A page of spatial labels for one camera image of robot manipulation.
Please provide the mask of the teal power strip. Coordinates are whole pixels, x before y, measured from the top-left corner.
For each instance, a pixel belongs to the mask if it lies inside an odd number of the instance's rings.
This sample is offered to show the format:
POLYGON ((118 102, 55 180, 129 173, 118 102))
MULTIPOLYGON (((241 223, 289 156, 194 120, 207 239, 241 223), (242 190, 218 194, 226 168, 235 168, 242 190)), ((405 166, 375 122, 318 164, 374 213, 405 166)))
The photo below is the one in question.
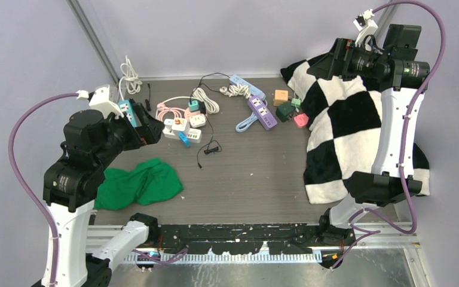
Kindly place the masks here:
POLYGON ((137 120, 137 115, 134 111, 133 104, 135 101, 133 99, 129 100, 121 100, 118 102, 118 106, 121 112, 127 117, 128 121, 131 123, 133 127, 138 127, 139 123, 137 120))

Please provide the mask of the green plug adapter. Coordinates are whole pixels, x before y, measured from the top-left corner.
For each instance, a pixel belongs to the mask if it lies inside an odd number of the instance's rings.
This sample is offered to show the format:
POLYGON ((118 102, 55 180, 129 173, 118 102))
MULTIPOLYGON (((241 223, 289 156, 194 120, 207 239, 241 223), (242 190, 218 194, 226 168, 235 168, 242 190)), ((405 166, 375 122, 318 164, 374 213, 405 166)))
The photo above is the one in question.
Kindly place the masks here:
POLYGON ((290 102, 291 106, 295 109, 299 109, 301 107, 301 100, 297 98, 293 98, 290 102))

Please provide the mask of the orange cube adapter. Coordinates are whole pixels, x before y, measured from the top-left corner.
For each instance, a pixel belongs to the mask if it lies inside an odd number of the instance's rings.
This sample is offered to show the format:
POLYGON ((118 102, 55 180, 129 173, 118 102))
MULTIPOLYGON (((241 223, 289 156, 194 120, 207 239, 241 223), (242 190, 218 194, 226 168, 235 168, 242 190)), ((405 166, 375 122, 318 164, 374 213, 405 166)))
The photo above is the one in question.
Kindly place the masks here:
POLYGON ((273 106, 280 106, 289 101, 289 92, 287 90, 275 90, 273 106))

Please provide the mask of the pink plug adapter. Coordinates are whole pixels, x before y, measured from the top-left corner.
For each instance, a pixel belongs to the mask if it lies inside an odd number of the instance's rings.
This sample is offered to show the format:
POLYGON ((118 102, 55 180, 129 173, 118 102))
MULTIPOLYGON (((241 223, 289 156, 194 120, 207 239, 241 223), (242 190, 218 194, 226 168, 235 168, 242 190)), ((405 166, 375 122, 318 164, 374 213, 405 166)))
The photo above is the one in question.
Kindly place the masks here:
POLYGON ((293 117, 293 122, 299 129, 303 129, 308 124, 309 117, 305 113, 298 114, 293 117))

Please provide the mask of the green patterned adapter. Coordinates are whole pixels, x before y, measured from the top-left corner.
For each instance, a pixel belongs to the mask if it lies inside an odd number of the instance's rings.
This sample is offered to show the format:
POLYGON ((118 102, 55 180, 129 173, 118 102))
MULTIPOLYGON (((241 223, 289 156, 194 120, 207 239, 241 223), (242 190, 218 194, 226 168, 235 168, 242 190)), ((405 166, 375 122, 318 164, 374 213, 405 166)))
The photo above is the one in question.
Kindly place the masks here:
POLYGON ((276 108, 276 117, 284 123, 293 117, 295 111, 296 108, 290 102, 285 102, 276 108))

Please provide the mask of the light blue power strip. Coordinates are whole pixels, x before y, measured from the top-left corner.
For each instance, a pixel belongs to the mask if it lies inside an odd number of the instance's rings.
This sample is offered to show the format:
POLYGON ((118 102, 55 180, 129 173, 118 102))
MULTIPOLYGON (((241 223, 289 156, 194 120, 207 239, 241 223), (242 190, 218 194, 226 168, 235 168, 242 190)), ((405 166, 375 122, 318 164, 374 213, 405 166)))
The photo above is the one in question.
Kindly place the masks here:
POLYGON ((244 96, 246 99, 257 96, 262 100, 265 99, 265 93, 262 90, 238 75, 230 76, 229 83, 229 96, 244 96))

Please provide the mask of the purple socket adapter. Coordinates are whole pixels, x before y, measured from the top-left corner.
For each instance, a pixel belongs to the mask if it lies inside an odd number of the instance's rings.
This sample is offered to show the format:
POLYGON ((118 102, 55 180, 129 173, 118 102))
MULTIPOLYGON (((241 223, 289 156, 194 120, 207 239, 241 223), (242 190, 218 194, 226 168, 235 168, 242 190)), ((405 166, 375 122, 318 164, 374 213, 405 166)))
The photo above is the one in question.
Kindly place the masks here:
POLYGON ((277 125, 277 120, 267 107, 267 101, 258 96, 252 96, 247 104, 258 118, 265 130, 269 131, 277 125))

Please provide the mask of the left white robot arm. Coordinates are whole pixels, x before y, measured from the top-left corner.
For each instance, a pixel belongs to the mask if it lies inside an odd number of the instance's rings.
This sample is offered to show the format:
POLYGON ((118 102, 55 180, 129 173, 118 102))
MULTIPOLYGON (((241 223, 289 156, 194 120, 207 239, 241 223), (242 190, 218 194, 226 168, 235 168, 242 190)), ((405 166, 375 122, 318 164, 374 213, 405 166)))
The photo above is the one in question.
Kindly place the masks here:
POLYGON ((113 271, 139 245, 158 243, 160 228, 155 217, 136 213, 107 243, 87 252, 87 233, 97 192, 105 169, 124 151, 160 140, 163 123, 141 103, 131 102, 129 114, 88 109, 71 115, 64 126, 62 156, 45 172, 43 199, 57 230, 49 245, 57 252, 39 286, 108 286, 113 271))

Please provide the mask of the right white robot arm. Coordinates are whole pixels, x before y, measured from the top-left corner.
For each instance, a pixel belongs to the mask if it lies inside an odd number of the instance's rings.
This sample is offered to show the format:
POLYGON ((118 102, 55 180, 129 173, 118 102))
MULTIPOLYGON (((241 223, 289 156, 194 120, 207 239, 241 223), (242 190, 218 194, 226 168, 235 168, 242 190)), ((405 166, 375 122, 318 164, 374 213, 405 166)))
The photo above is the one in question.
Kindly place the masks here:
POLYGON ((318 79, 355 77, 377 82, 382 122, 377 154, 370 172, 355 171, 347 196, 320 218, 317 237, 333 245, 365 213, 399 201, 411 201, 422 188, 414 179, 412 156, 417 114, 436 67, 416 60, 421 27, 389 26, 382 47, 373 35, 361 41, 335 40, 332 48, 308 68, 318 79))

